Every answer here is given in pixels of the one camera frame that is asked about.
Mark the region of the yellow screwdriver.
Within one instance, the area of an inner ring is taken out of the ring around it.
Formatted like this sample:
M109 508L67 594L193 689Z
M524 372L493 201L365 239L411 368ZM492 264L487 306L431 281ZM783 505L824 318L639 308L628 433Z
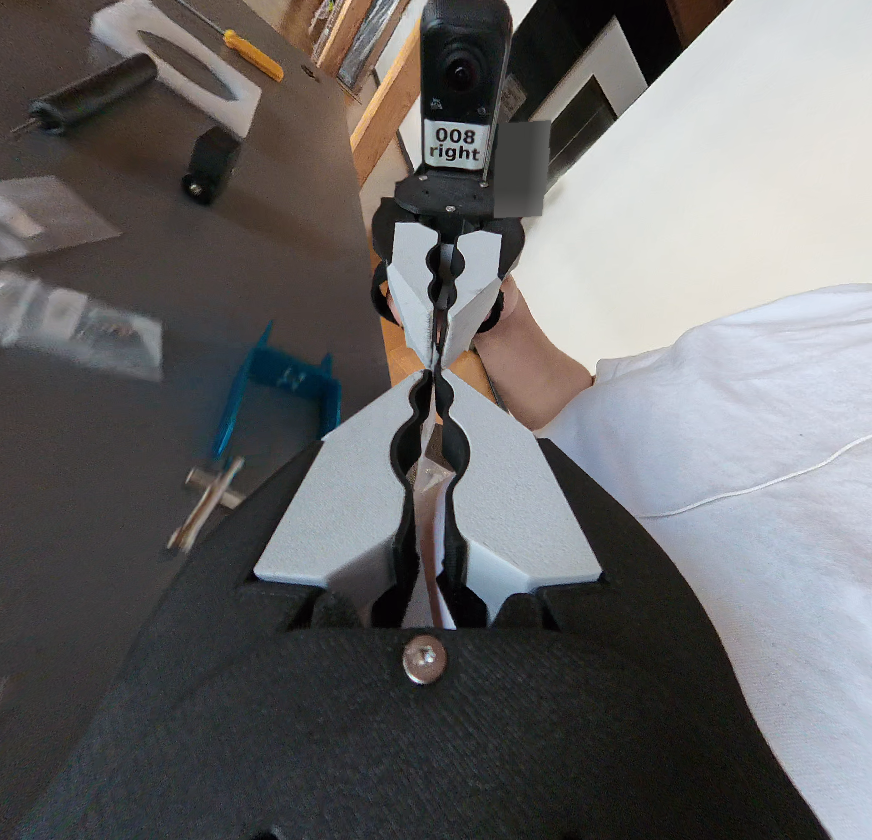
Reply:
M258 71L268 76L277 83L282 82L284 78L284 70L282 66L266 53L253 45L250 41L240 36L232 29L224 29L216 24L209 17L202 14L198 9L192 6L186 0L173 0L175 3L183 7L202 23L207 25L213 31L218 33L223 39L224 46L227 49L233 50L235 54L241 57L249 64L256 67Z

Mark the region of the person's right hand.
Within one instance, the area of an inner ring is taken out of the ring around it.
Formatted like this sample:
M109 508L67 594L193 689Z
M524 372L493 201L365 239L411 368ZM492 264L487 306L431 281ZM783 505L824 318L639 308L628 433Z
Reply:
M507 274L500 286L503 306L496 324L474 337L475 349L488 365L499 359L537 355L549 341L533 318L513 274Z

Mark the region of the small clear zip bag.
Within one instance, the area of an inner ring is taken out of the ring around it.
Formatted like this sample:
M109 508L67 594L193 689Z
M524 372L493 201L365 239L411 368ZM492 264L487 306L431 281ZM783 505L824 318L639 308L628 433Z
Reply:
M445 499L452 469L441 456L441 422L431 393L429 414L421 428L421 454L415 468L412 499L420 571L412 589L402 627L455 629L451 612L437 582L444 556L444 518L440 504Z

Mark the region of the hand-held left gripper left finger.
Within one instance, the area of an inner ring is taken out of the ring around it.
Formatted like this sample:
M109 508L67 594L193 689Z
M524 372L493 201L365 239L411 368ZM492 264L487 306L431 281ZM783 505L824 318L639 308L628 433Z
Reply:
M317 586L400 627L420 573L412 489L432 372L419 371L327 434L254 567Z

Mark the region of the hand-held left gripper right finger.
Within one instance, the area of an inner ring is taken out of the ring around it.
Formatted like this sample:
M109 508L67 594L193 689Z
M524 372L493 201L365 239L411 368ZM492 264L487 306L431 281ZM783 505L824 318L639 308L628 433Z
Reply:
M437 582L454 625L486 627L507 598L588 584L602 567L535 435L454 373L436 374L454 470Z

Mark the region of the black servo motor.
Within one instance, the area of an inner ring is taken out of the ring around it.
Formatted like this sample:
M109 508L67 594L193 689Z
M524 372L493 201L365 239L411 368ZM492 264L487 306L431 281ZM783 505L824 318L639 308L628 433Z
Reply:
M225 191L243 143L223 126L213 126L194 143L182 192L194 202L212 205Z

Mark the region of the white foam piece with hole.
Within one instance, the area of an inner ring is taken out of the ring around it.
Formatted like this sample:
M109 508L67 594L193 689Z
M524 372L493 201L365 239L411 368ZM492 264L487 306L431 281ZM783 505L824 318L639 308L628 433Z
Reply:
M262 95L260 86L236 71L150 0L119 0L104 7L93 14L90 32L123 57L130 58L138 53L149 55L156 64L158 82L225 126L237 138L248 135ZM160 37L201 62L230 91L231 99L223 99L184 76L152 51L140 37L141 32Z

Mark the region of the blue metal bracket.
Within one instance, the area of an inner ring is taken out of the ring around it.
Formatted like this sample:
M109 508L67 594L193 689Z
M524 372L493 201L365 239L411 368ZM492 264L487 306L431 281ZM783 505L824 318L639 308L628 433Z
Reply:
M320 438L341 423L342 384L333 376L332 354L327 353L317 365L304 362L269 344L273 325L273 321L267 323L234 376L213 436L211 458L214 462L226 459L245 392L251 383L315 401L318 404Z

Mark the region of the silver cross wrench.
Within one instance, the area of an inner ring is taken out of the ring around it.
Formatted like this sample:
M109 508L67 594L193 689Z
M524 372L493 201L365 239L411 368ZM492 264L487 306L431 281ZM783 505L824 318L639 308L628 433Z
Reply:
M242 470L245 459L234 457L230 464L223 466L219 473L212 473L201 467L192 467L185 480L187 487L202 491L199 501L179 529L169 537L166 550L172 555L187 554L194 546L203 527L212 513L219 507L234 510L246 499L245 495L232 487L234 478Z

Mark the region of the plastic bag of tiny nuts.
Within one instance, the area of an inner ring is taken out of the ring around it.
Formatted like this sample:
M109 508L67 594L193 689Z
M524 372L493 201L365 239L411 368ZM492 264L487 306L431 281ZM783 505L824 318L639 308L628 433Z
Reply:
M150 381L163 377L160 322L10 271L1 274L1 345Z

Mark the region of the person's right forearm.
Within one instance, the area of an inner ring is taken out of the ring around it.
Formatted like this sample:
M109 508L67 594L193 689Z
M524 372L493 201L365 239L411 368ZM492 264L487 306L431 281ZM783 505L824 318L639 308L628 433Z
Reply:
M549 424L595 381L587 368L548 341L537 355L488 365L481 359L508 411L532 431Z

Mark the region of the black electric screwdriver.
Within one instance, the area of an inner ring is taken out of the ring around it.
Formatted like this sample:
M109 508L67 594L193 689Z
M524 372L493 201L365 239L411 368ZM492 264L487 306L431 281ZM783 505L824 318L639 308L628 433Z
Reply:
M158 73L155 60L140 52L42 95L30 102L26 121L9 132L8 140L34 130L64 134L154 81Z

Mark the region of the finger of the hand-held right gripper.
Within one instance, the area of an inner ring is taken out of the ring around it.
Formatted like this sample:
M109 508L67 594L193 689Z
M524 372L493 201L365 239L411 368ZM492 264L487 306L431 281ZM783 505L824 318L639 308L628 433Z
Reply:
M452 365L468 349L489 316L500 290L502 236L485 230L458 237L456 247L464 260L455 279L456 299L447 311L446 341L441 364Z
M428 257L440 252L437 231L417 223L396 223L388 286L401 319L406 344L417 353L427 369L435 366L438 356L434 344L434 305L430 286L434 272Z

